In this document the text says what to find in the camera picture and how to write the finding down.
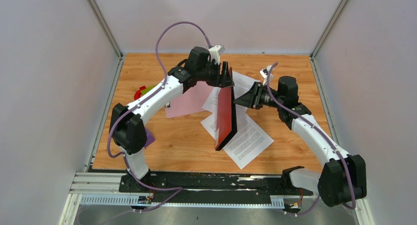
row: white wall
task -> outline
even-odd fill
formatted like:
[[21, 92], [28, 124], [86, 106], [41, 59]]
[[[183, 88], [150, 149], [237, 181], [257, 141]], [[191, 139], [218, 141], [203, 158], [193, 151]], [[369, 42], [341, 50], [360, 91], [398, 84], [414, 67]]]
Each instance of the white wall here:
[[[96, 0], [124, 52], [153, 52], [161, 32], [178, 21], [200, 25], [228, 53], [309, 53], [340, 0]], [[167, 33], [165, 52], [205, 46], [190, 25]]]
[[0, 0], [0, 224], [58, 223], [116, 61], [86, 0]]
[[417, 0], [351, 0], [317, 60], [378, 225], [416, 224]]

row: wood surface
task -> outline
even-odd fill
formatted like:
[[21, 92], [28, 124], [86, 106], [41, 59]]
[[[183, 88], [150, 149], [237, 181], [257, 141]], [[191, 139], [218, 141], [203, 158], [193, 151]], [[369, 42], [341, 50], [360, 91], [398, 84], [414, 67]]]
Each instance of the wood surface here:
[[[161, 54], [167, 69], [174, 67], [187, 54]], [[261, 80], [259, 70], [279, 62], [274, 69], [271, 86], [276, 89], [278, 77], [294, 76], [298, 83], [298, 94], [314, 114], [320, 126], [328, 131], [317, 85], [308, 56], [287, 55], [222, 55], [234, 71]], [[160, 82], [163, 72], [155, 54], [128, 54], [111, 109], [117, 103], [126, 105], [133, 101], [139, 87], [151, 86]], [[266, 131], [274, 143], [256, 159], [240, 170], [224, 151], [214, 151], [214, 139], [201, 125], [201, 121], [211, 113], [200, 112], [167, 119], [165, 110], [159, 110], [146, 127], [154, 134], [156, 141], [145, 150], [146, 162], [151, 170], [199, 171], [199, 172], [244, 172], [281, 173], [283, 169], [305, 166], [307, 169], [321, 171], [322, 167], [304, 141], [278, 118], [276, 109], [264, 107], [261, 110], [248, 109], [247, 114]], [[125, 169], [122, 157], [111, 159], [107, 155], [106, 143], [110, 126], [110, 114], [94, 159], [94, 169]], [[113, 153], [119, 148], [111, 144]]]

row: purple object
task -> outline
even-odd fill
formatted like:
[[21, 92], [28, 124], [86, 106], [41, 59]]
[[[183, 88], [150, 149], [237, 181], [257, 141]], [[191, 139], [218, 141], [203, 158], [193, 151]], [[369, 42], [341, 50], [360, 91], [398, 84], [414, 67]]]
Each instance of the purple object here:
[[152, 142], [155, 141], [155, 137], [152, 135], [152, 133], [150, 133], [150, 131], [147, 128], [145, 128], [145, 131], [146, 131], [147, 140], [146, 140], [144, 148], [146, 149], [148, 145], [152, 144]]

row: metal frame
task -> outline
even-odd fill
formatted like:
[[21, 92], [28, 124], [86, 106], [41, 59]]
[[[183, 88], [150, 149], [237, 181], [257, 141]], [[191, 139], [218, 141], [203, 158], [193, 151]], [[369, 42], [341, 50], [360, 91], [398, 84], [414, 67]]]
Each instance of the metal frame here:
[[[119, 80], [121, 68], [124, 63], [124, 54], [121, 52], [119, 46], [117, 45], [117, 42], [113, 35], [110, 32], [110, 29], [105, 22], [98, 6], [95, 0], [87, 0], [89, 5], [91, 6], [92, 11], [94, 12], [98, 22], [100, 23], [104, 33], [106, 34], [109, 42], [111, 43], [115, 53], [119, 57], [119, 63], [115, 69], [115, 75], [112, 82], [112, 85], [109, 90], [107, 103], [100, 121], [100, 124], [98, 126], [98, 130], [96, 131], [97, 135], [92, 147], [91, 156], [89, 158], [88, 163], [86, 164], [86, 168], [88, 169], [93, 161], [95, 154], [97, 152], [98, 143], [100, 141], [104, 124], [107, 118], [108, 111], [110, 109], [110, 104], [113, 99], [114, 92], [116, 90], [117, 82]], [[320, 37], [317, 45], [315, 46], [313, 52], [310, 54], [310, 62], [311, 67], [313, 69], [314, 77], [316, 79], [317, 87], [319, 90], [320, 98], [323, 103], [323, 107], [325, 110], [326, 118], [328, 120], [329, 129], [331, 132], [331, 135], [333, 139], [338, 142], [337, 140], [337, 133], [335, 131], [335, 127], [331, 118], [329, 106], [328, 106], [328, 99], [325, 90], [322, 87], [321, 83], [321, 75], [319, 72], [319, 67], [316, 63], [316, 56], [319, 53], [321, 47], [323, 46], [325, 40], [327, 39], [328, 35], [330, 34], [331, 30], [333, 29], [333, 26], [337, 22], [338, 18], [340, 17], [341, 13], [343, 12], [343, 9], [346, 7], [349, 0], [341, 0], [339, 3], [337, 9], [335, 10], [335, 13], [333, 14], [332, 18], [330, 19], [326, 29], [324, 30], [322, 36]], [[96, 200], [95, 203], [109, 203], [112, 204], [111, 198], [114, 197], [123, 197], [123, 198], [131, 198], [131, 197], [137, 197], [142, 196], [140, 193], [136, 194], [130, 194], [130, 193], [120, 193], [118, 191], [119, 188], [119, 182], [120, 177], [123, 175], [123, 173], [92, 173], [92, 172], [85, 172], [85, 173], [76, 173], [74, 177], [73, 184], [71, 186], [70, 192], [68, 194], [68, 198], [64, 207], [64, 210], [61, 215], [60, 219], [60, 225], [72, 225], [75, 221], [75, 217], [77, 215], [78, 207], [80, 205], [80, 202], [84, 203], [85, 201], [82, 200], [83, 194], [89, 195], [91, 198], [103, 198], [103, 200]], [[275, 201], [277, 199], [294, 199], [294, 196], [271, 196], [272, 199]], [[372, 218], [372, 215], [369, 210], [369, 206], [367, 203], [367, 199], [361, 199], [357, 201], [357, 209], [356, 209], [356, 215], [359, 221], [360, 225], [373, 225], [375, 224]]]

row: floor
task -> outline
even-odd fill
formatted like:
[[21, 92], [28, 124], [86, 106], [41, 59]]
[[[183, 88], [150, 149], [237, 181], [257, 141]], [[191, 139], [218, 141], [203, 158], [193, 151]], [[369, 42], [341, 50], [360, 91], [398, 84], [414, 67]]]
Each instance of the floor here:
[[[309, 208], [313, 199], [303, 200], [304, 210]], [[132, 210], [129, 206], [117, 205], [81, 205], [79, 223], [74, 225], [97, 225], [122, 212]], [[238, 208], [184, 208], [161, 207], [155, 211], [128, 213], [106, 223], [107, 225], [212, 225], [212, 224], [262, 224], [262, 225], [357, 225], [354, 212], [343, 206], [327, 207], [324, 203], [313, 212], [296, 218], [284, 215], [277, 209], [238, 209]]]
[[[167, 69], [187, 58], [187, 54], [162, 54]], [[320, 126], [329, 134], [322, 102], [308, 56], [287, 55], [223, 55], [234, 71], [262, 79], [259, 70], [274, 62], [275, 79], [271, 86], [277, 87], [278, 77], [294, 76], [299, 86], [300, 101], [314, 114]], [[155, 54], [128, 54], [111, 103], [126, 105], [133, 101], [139, 87], [155, 85], [163, 77]], [[276, 109], [248, 109], [247, 114], [273, 139], [274, 143], [255, 160], [240, 170], [224, 151], [214, 151], [214, 140], [203, 128], [200, 121], [211, 113], [200, 112], [167, 119], [164, 109], [158, 111], [146, 127], [154, 134], [156, 141], [145, 150], [146, 162], [151, 170], [200, 171], [200, 172], [244, 172], [281, 173], [283, 169], [305, 166], [321, 171], [322, 167], [304, 141], [289, 130], [279, 118]], [[125, 169], [121, 157], [111, 159], [107, 155], [106, 143], [110, 126], [107, 117], [99, 148], [94, 159], [94, 169]], [[112, 142], [113, 153], [119, 148]]]

